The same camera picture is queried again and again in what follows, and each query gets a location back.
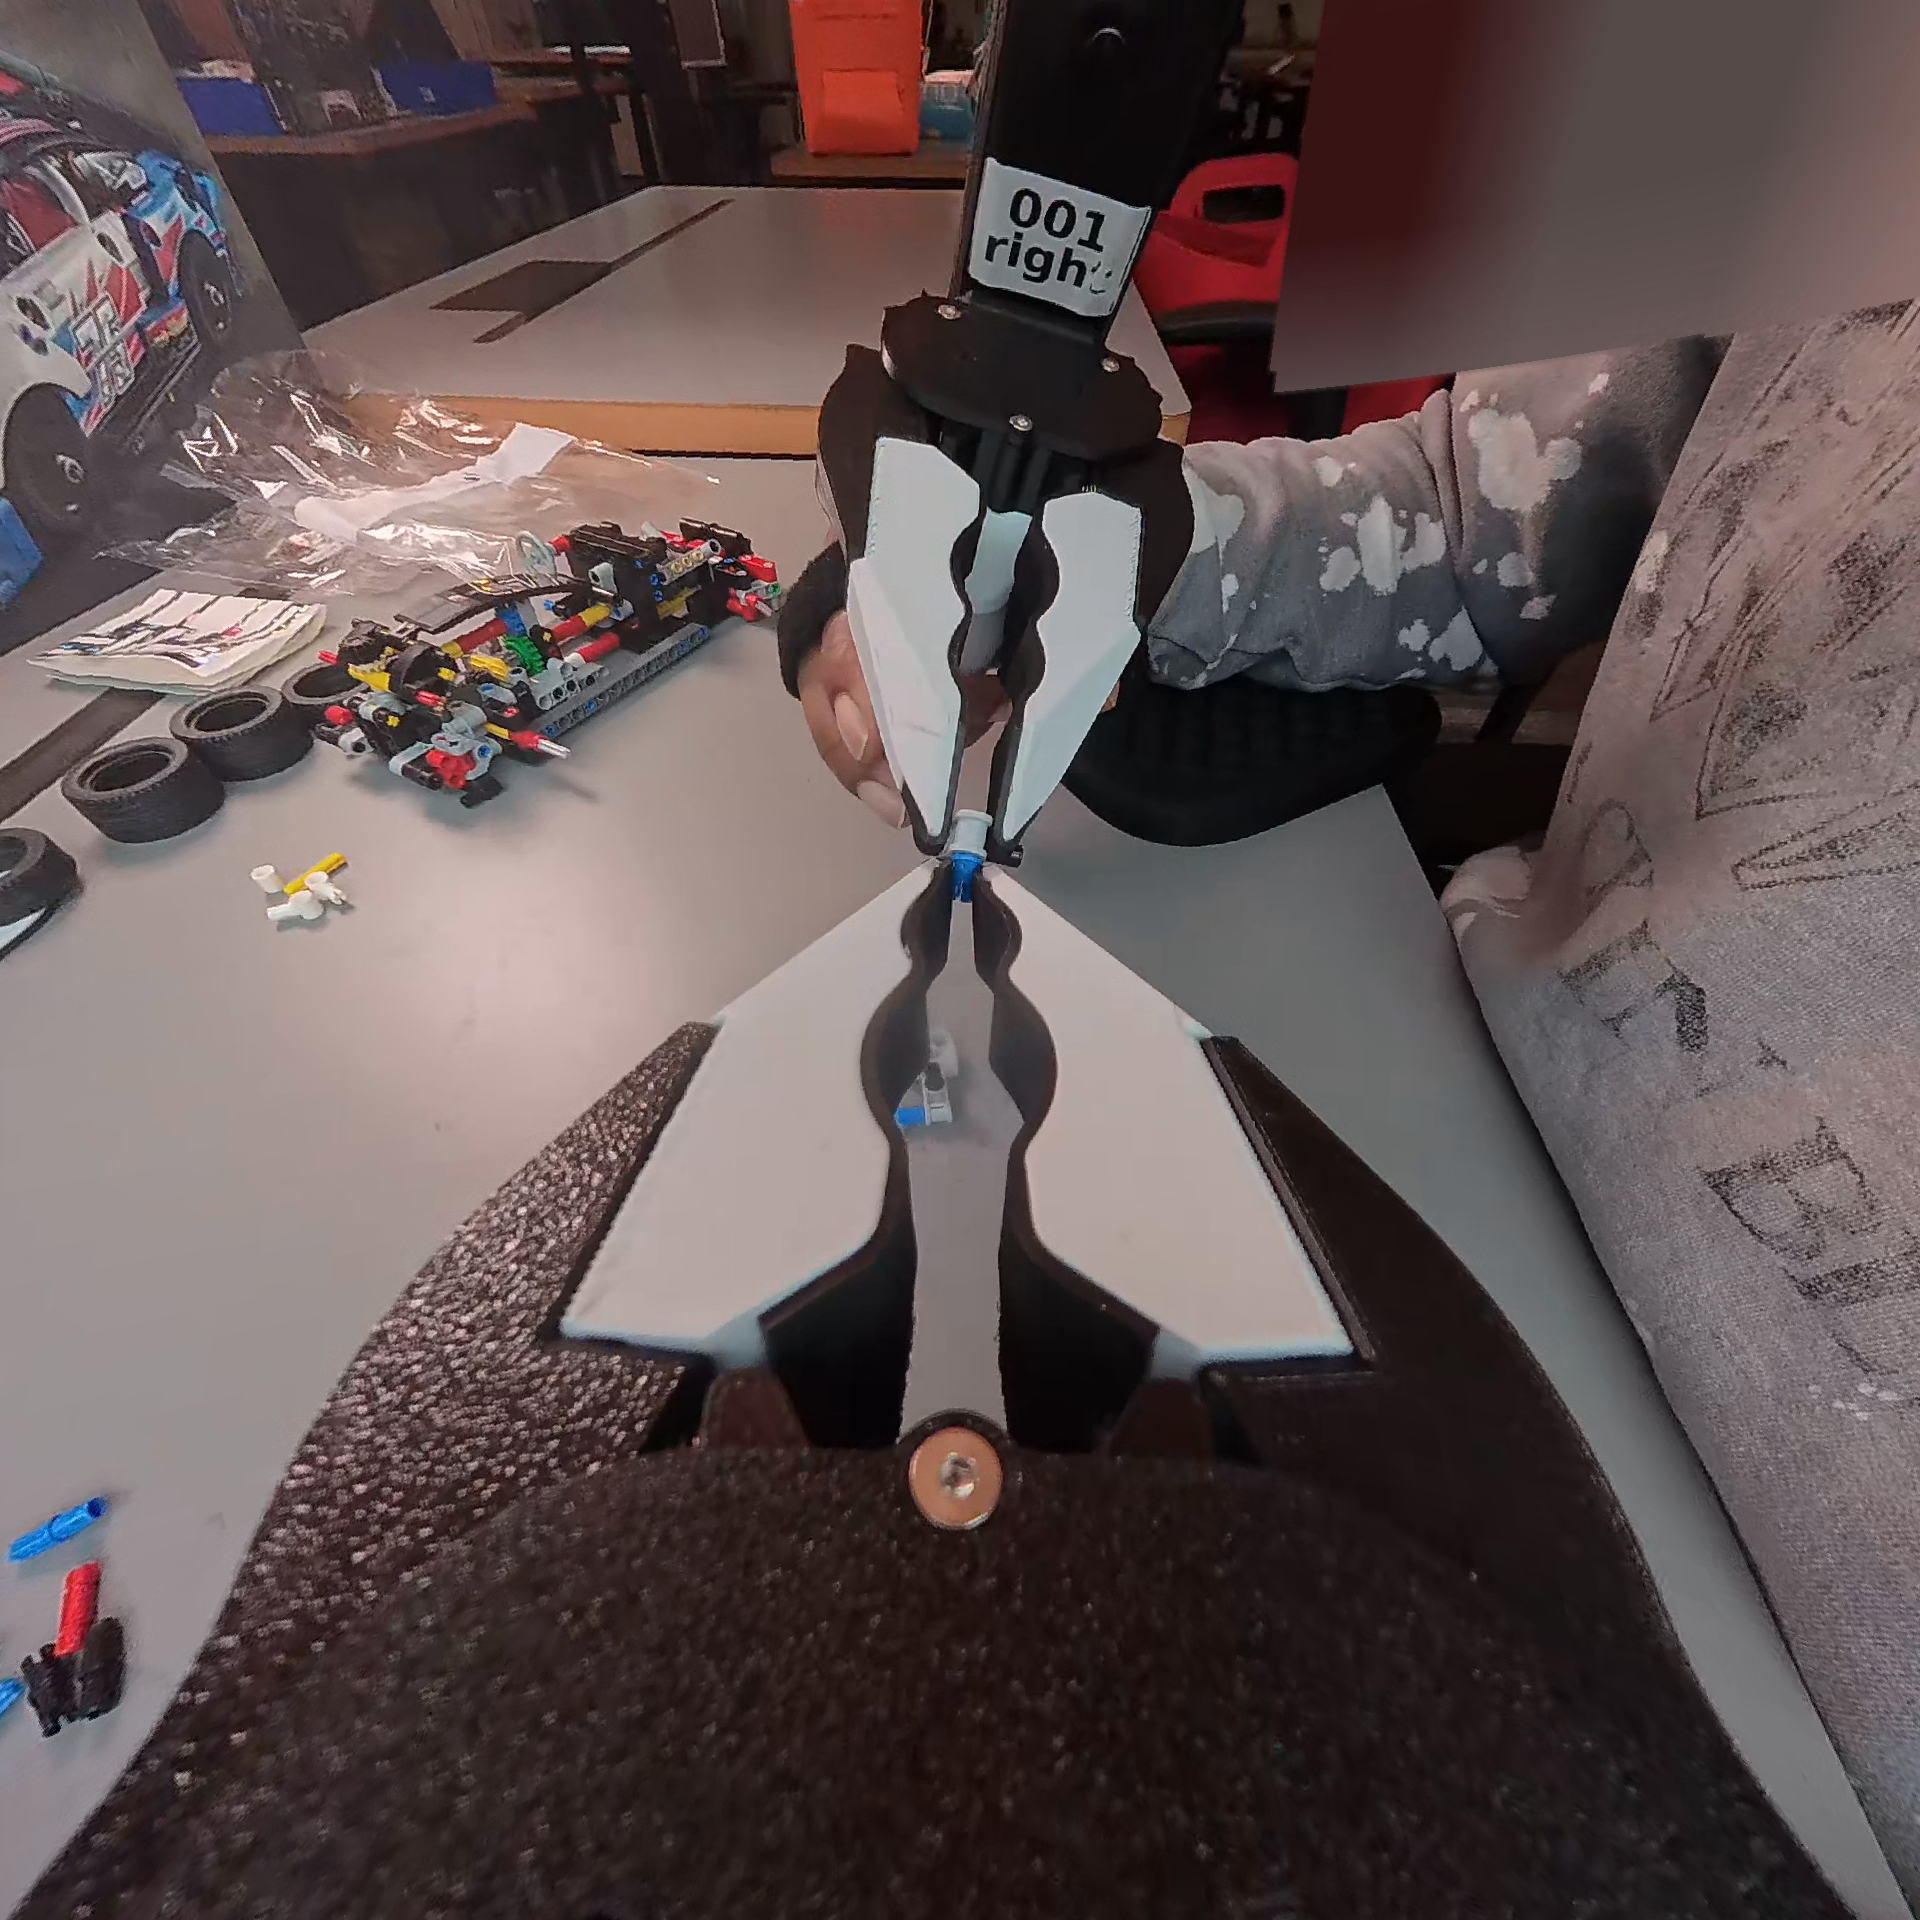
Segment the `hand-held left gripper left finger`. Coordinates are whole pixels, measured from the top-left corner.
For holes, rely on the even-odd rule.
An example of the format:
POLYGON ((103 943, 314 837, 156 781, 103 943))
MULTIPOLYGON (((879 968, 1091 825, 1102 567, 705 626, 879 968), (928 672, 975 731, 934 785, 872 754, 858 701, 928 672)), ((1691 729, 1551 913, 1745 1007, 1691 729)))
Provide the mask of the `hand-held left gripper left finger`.
POLYGON ((723 1010, 566 1337, 763 1366, 814 1447, 894 1445, 919 1264, 896 1111, 946 951, 948 870, 919 869, 723 1010))

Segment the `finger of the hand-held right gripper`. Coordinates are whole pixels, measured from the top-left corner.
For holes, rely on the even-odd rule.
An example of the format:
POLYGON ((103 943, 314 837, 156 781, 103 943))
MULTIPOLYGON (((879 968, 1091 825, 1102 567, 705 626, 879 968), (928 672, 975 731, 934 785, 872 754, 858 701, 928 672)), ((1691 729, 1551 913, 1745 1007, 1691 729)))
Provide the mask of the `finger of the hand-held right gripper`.
POLYGON ((1024 534, 1000 683, 1011 704, 993 758, 993 856, 1014 866, 1140 641, 1139 504, 1057 496, 1024 534))
POLYGON ((919 840, 945 840, 953 816, 962 757, 953 643, 972 619, 969 569, 953 553, 980 518, 977 480, 940 448, 875 441, 867 546, 848 567, 848 622, 919 840))

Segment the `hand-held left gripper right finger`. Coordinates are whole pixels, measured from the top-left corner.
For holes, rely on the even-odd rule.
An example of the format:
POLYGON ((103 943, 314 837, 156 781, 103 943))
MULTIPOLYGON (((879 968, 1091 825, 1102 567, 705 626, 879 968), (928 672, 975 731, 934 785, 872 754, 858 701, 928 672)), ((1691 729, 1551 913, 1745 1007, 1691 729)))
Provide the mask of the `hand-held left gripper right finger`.
POLYGON ((1348 1365, 1210 1030, 1006 875, 977 879, 972 923, 1020 1112, 1000 1237, 1014 1440, 1092 1450, 1143 1385, 1348 1365))

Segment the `group of small brick pins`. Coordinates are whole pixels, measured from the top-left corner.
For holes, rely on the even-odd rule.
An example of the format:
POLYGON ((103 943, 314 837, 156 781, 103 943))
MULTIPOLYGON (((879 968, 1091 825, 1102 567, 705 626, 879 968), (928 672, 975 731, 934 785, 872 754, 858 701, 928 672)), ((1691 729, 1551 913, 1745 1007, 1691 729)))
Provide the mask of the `group of small brick pins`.
MULTIPOLYGON (((25 1568, 97 1528, 113 1510, 108 1495, 58 1509, 19 1531, 4 1544, 4 1562, 25 1568)), ((43 1739, 67 1726, 103 1719, 123 1701, 129 1681, 129 1632, 103 1605, 105 1565, 80 1558, 62 1575, 55 1633, 4 1670, 4 1711, 23 1702, 43 1739)))

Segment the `person's right forearm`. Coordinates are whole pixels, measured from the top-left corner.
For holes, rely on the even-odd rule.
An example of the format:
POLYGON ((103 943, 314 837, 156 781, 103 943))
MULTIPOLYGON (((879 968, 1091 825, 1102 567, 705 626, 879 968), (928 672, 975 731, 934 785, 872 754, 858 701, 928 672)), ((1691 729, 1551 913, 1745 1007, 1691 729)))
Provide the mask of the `person's right forearm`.
POLYGON ((1152 681, 1544 681, 1609 632, 1728 344, 1479 368, 1345 438, 1190 445, 1152 681))

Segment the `grey desk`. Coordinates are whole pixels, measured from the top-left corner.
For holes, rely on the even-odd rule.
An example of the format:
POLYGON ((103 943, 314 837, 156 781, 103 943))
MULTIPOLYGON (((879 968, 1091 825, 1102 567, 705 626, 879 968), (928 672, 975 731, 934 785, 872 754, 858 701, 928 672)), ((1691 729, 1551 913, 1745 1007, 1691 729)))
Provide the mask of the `grey desk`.
MULTIPOLYGON (((161 845, 23 810, 83 890, 4 957, 4 1666, 97 1552, 129 1701, 55 1739, 4 1719, 4 1912, 137 1752, 273 1488, 450 1231, 686 1019, 898 879, 726 626, 474 816, 329 752, 161 845), (251 870, 326 855, 352 905, 270 923, 251 870)), ((1024 885, 1239 1038, 1448 1239, 1583 1421, 1703 1689, 1836 1887, 1904 1915, 1769 1609, 1508 1086, 1392 803, 1152 847, 1057 798, 1024 885)))

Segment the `person's right hand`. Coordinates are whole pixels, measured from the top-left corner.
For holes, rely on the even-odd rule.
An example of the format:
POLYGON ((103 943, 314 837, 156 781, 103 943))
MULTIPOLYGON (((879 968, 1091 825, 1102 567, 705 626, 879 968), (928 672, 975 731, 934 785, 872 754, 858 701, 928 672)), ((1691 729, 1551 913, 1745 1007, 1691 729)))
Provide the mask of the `person's right hand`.
POLYGON ((905 827, 905 801, 881 743, 846 610, 834 610, 798 672, 807 731, 827 773, 887 827, 905 827))

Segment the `red plastic tote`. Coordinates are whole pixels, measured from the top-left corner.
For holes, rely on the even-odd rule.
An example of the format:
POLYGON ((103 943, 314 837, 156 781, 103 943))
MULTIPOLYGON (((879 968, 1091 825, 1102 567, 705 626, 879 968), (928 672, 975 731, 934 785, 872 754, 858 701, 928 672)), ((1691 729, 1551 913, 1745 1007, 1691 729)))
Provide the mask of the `red plastic tote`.
POLYGON ((1300 162, 1280 150, 1200 162, 1147 235, 1139 289, 1194 411, 1233 379, 1272 382, 1280 275, 1300 162))

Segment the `grey table with wooden edge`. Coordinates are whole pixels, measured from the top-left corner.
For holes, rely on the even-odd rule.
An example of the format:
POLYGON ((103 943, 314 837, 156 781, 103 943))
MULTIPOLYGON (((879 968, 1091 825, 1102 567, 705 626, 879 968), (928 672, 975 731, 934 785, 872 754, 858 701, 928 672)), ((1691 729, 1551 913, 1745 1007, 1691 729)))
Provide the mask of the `grey table with wooden edge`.
POLYGON ((961 190, 660 185, 306 330, 329 377, 641 453, 804 457, 848 344, 953 275, 961 190))

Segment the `brick-built toy car chassis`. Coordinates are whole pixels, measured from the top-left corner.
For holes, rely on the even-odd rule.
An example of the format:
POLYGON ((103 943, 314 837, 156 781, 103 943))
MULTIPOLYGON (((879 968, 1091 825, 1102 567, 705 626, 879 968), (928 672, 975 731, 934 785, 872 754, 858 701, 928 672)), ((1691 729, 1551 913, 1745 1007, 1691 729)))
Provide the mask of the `brick-built toy car chassis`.
POLYGON ((336 752, 467 809, 503 791, 502 761, 563 761, 588 718, 658 679, 730 619, 772 617, 778 567, 708 518, 676 527, 590 520, 523 534, 527 569, 436 594, 393 622, 359 619, 322 657, 343 674, 314 720, 336 752))

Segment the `orange bin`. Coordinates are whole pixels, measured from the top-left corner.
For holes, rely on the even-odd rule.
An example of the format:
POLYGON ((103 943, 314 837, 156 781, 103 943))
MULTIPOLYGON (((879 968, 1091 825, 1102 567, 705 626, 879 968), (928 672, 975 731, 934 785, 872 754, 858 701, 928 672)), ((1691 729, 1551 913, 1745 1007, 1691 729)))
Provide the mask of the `orange bin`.
POLYGON ((921 143, 923 3, 791 1, 812 157, 903 157, 921 143))

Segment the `clear plastic bag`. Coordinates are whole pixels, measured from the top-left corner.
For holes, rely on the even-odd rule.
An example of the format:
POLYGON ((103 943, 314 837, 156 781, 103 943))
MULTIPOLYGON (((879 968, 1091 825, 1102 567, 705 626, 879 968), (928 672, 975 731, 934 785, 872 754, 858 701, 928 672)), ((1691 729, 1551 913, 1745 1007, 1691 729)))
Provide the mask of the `clear plastic bag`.
POLYGON ((428 569, 468 581, 514 569, 527 536, 723 515, 719 481, 684 463, 368 390, 322 357, 270 352, 212 379, 156 477, 103 518, 98 550, 291 592, 428 569))

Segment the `wooden workbench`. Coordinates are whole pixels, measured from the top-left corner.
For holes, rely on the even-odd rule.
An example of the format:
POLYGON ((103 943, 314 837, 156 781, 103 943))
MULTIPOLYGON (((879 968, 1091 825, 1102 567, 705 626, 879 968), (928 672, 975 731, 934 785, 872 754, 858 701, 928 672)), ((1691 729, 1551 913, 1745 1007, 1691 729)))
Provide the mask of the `wooden workbench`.
POLYGON ((491 62, 497 104, 319 133, 266 106, 196 109, 284 301, 304 326, 539 237, 644 185, 759 185, 761 109, 787 81, 726 64, 679 71, 670 128, 632 94, 624 46, 546 46, 491 62))

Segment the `sticker sheet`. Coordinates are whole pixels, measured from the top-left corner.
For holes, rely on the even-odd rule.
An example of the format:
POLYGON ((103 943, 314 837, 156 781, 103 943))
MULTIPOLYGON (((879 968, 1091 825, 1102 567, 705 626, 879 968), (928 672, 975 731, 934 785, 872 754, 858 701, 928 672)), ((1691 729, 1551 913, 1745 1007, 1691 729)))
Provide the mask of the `sticker sheet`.
POLYGON ((327 608, 316 602, 156 589, 97 630, 52 641, 30 664, 71 686, 196 696, 297 654, 326 619, 327 608))

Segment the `black toy car box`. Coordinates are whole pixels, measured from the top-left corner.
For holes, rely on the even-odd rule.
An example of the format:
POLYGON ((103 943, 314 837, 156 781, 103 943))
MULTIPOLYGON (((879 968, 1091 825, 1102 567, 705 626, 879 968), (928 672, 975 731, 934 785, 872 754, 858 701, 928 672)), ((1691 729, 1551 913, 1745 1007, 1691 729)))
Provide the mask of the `black toy car box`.
POLYGON ((218 514, 184 453, 231 365, 297 347, 159 7, 3 3, 3 646, 218 514))

